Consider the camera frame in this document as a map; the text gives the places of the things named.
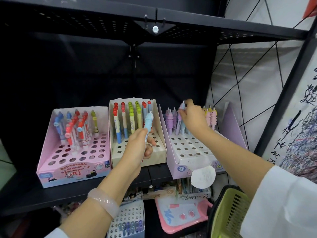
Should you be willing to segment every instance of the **wall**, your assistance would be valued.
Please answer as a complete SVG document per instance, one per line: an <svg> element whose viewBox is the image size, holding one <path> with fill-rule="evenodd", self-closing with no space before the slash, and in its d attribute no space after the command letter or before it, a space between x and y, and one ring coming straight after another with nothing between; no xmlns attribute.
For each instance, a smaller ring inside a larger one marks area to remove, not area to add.
<svg viewBox="0 0 317 238"><path fill-rule="evenodd" d="M314 17L303 20L309 0L228 0L225 17L309 30ZM217 49L206 106L215 106L221 120L224 104L232 102L240 130L251 152L295 63L301 41L220 45ZM234 181L219 175L214 199Z"/></svg>

